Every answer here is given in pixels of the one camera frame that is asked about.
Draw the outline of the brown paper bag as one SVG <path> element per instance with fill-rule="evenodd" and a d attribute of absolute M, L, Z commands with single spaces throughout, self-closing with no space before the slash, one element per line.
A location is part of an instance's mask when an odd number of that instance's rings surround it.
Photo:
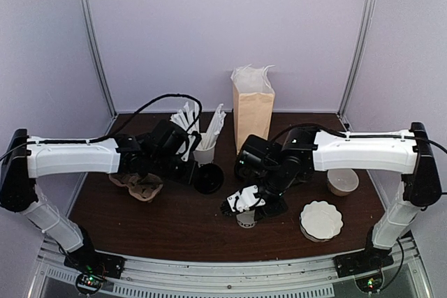
<path fill-rule="evenodd" d="M 268 139 L 275 94 L 242 93 L 233 85 L 233 123 L 236 152 L 239 153 L 249 135 Z"/>

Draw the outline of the white plastic bag liner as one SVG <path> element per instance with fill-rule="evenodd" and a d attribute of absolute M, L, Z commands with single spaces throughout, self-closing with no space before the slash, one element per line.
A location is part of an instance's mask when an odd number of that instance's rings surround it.
<path fill-rule="evenodd" d="M 241 66 L 233 70 L 230 78 L 240 94 L 273 94 L 274 89 L 268 79 L 268 71 L 273 67 Z"/>

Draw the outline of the left aluminium corner post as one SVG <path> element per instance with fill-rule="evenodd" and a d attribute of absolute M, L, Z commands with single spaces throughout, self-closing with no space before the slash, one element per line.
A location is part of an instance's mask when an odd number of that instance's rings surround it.
<path fill-rule="evenodd" d="M 99 50 L 98 41 L 96 38 L 96 32 L 94 29 L 94 21 L 91 15 L 91 6 L 89 0 L 80 0 L 80 5 L 82 9 L 82 15 L 87 34 L 87 43 L 89 46 L 91 59 L 93 61 L 95 74 L 100 86 L 101 94 L 105 100 L 105 104 L 107 106 L 110 117 L 115 118 L 117 116 L 117 111 L 112 99 L 112 94 L 108 85 L 108 81 L 105 76 L 103 62 L 101 59 L 101 53 Z"/>

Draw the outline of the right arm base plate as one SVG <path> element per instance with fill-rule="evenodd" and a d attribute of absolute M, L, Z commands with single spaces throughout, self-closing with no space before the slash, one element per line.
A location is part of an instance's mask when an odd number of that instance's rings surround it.
<path fill-rule="evenodd" d="M 335 256 L 333 260 L 337 275 L 339 278 L 344 278 L 390 266 L 394 263 L 390 252 L 390 249 L 371 248 Z"/>

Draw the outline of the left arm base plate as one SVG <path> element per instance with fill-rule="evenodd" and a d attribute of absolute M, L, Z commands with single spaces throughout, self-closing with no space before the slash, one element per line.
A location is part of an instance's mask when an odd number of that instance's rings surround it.
<path fill-rule="evenodd" d="M 90 260 L 76 258 L 72 253 L 65 253 L 64 265 L 83 274 L 101 278 L 120 279 L 124 270 L 125 259 L 121 256 L 95 252 Z"/>

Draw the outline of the white cup holding straws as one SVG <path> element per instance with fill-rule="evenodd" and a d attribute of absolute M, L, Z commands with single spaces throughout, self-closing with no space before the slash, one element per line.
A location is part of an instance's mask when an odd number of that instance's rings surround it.
<path fill-rule="evenodd" d="M 205 133 L 201 133 L 201 141 L 196 149 L 193 151 L 195 161 L 201 165 L 209 164 L 214 161 L 214 149 L 216 142 L 205 142 Z"/>

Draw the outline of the white scalloped dish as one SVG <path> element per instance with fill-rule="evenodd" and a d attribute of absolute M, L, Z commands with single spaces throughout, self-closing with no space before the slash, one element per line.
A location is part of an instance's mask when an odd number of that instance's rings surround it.
<path fill-rule="evenodd" d="M 344 226 L 342 214 L 336 206 L 326 201 L 306 204 L 300 213 L 300 229 L 312 242 L 330 241 Z"/>

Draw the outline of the white paper coffee cup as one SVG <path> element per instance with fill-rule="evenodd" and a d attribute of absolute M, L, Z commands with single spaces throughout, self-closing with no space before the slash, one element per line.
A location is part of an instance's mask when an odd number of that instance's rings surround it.
<path fill-rule="evenodd" d="M 244 229 L 254 228 L 257 224 L 255 211 L 245 211 L 236 216 L 237 224 Z"/>

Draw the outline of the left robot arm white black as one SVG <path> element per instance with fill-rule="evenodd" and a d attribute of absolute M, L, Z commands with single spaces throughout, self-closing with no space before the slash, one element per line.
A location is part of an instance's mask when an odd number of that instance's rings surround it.
<path fill-rule="evenodd" d="M 154 174 L 189 185 L 198 167 L 190 152 L 200 141 L 200 133 L 166 120 L 150 133 L 90 140 L 43 139 L 18 129 L 1 158 L 1 207 L 26 216 L 84 272 L 93 273 L 101 259 L 87 231 L 60 214 L 38 189 L 37 178 L 81 172 Z"/>

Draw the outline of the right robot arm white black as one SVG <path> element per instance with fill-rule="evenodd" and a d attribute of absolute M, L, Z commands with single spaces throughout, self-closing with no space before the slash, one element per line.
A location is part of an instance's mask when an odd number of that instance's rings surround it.
<path fill-rule="evenodd" d="M 390 253 L 395 241 L 417 213 L 442 196 L 437 164 L 431 141 L 422 123 L 410 129 L 388 133 L 339 132 L 319 124 L 297 124 L 264 140 L 250 135 L 238 154 L 235 174 L 246 171 L 254 178 L 229 200 L 235 213 L 254 211 L 257 219 L 284 213 L 283 194 L 298 179 L 313 172 L 338 169 L 385 170 L 401 175 L 395 199 L 380 221 L 371 228 L 367 244 L 359 256 L 362 270 L 372 271 Z"/>

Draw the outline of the white round bowl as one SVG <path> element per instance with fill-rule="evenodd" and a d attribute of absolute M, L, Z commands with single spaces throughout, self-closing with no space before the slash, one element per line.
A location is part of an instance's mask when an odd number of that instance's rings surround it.
<path fill-rule="evenodd" d="M 359 185 L 359 178 L 352 169 L 328 170 L 327 180 L 329 191 L 340 197 L 350 195 Z"/>

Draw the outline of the black plastic cup lid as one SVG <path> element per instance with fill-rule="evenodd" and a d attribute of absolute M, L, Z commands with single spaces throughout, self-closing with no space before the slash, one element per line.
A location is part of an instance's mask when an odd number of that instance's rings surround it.
<path fill-rule="evenodd" d="M 224 183 L 223 170 L 214 163 L 201 165 L 194 177 L 193 187 L 201 194 L 209 195 L 217 192 Z"/>

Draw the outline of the cardboard cup carrier tray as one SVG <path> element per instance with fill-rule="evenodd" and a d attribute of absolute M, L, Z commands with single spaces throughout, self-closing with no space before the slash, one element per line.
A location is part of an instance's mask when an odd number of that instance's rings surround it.
<path fill-rule="evenodd" d="M 108 177 L 114 185 L 127 188 L 130 196 L 141 202 L 152 202 L 163 188 L 163 180 L 154 174 L 144 177 L 139 174 L 109 174 Z"/>

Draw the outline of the aluminium front rail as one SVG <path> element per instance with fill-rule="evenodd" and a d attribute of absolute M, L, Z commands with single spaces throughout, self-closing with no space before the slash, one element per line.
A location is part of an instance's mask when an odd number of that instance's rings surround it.
<path fill-rule="evenodd" d="M 385 289 L 363 292 L 360 277 L 339 277 L 335 255 L 259 262 L 177 262 L 124 257 L 121 276 L 105 277 L 90 297 L 434 297 L 412 237 L 393 247 L 394 263 L 382 269 Z M 86 297 L 76 290 L 80 273 L 64 265 L 51 239 L 44 239 L 25 297 Z"/>

